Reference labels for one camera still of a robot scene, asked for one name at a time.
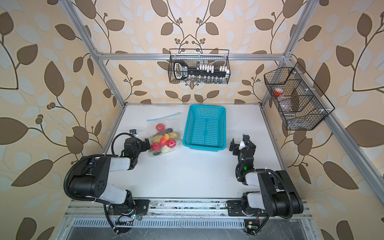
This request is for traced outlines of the red toy tomato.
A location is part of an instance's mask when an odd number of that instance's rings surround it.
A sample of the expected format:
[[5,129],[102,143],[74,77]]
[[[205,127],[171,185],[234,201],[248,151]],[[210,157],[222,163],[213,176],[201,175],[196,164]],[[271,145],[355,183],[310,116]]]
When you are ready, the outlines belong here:
[[152,149],[153,152],[161,151],[161,148],[162,148],[162,146],[161,146],[160,143],[153,143],[151,145],[151,149]]
[[162,123],[156,125],[156,130],[157,130],[158,132],[162,132],[162,131],[164,131],[165,129],[166,129],[166,127],[165,127],[165,125],[162,124]]

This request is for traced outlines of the clear zip top bag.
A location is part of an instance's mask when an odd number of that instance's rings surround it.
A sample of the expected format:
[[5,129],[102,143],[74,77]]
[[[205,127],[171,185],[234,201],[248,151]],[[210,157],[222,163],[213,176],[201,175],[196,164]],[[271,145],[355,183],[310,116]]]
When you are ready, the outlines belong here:
[[147,120],[150,142],[150,157],[159,157],[183,147],[181,114],[175,113],[157,119]]

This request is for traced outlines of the dark toy eggplant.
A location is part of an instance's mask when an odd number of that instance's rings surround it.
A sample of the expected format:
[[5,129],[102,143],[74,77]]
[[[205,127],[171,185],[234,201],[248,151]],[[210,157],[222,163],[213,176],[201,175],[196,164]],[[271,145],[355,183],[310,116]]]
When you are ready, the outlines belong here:
[[163,131],[157,132],[156,136],[163,136],[164,134],[169,134],[171,132],[173,132],[173,129],[172,128],[167,128],[167,129],[165,129]]

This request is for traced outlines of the red toy apple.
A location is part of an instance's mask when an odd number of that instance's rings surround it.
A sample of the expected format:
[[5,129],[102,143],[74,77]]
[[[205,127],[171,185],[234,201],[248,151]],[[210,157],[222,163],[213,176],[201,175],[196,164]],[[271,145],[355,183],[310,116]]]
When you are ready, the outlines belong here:
[[168,148],[174,149],[177,146],[177,141],[174,139],[169,139],[167,140],[166,145]]

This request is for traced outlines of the yellow toy lemon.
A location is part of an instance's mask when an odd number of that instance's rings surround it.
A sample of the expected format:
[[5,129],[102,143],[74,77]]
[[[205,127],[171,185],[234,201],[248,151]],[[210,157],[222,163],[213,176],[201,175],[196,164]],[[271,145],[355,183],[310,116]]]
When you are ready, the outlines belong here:
[[161,141],[161,139],[163,138],[163,135],[156,135],[153,139],[152,139],[152,142],[153,143],[159,143]]

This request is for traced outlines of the yellow toy potato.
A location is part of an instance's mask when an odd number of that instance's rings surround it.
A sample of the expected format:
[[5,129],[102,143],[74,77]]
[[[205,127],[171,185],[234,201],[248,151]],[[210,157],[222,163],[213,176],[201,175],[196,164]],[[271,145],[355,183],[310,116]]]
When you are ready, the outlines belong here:
[[178,132],[171,132],[169,133],[170,139],[179,139],[180,134]]

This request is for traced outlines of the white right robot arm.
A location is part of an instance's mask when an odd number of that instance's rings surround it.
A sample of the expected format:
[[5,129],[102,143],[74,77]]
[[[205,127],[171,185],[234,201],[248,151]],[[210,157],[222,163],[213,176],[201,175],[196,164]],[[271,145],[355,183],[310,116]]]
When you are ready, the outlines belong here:
[[238,158],[235,168],[237,181],[259,190],[243,193],[237,202],[228,201],[229,215],[251,217],[264,213],[270,217],[290,219],[303,213],[303,201],[287,171],[254,167],[256,148],[248,135],[243,135],[239,144],[235,140],[230,143],[229,151]]

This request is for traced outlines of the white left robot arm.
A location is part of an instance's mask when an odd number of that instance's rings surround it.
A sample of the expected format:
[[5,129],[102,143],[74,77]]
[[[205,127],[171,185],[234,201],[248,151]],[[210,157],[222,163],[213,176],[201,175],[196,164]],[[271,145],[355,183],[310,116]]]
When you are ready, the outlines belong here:
[[63,182],[64,192],[69,198],[122,207],[126,215],[139,209],[133,200],[132,192],[109,184],[108,178],[112,172],[133,170],[140,154],[150,150],[150,141],[142,141],[130,133],[117,135],[120,136],[128,138],[119,156],[111,149],[111,155],[83,156],[72,165]]

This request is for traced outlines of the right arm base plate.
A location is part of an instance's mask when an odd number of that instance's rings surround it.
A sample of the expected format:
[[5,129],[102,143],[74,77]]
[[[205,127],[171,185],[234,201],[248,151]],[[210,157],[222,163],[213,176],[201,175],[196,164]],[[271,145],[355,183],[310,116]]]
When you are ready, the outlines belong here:
[[230,217],[266,217],[266,211],[249,207],[243,200],[228,200],[226,202]]

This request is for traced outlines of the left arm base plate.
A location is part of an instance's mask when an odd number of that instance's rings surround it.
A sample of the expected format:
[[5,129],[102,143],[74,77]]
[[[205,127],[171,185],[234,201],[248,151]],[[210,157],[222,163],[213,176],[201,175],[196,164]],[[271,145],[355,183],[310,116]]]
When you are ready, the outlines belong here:
[[110,205],[108,214],[114,216],[145,215],[149,210],[149,203],[148,199],[126,199],[120,205]]

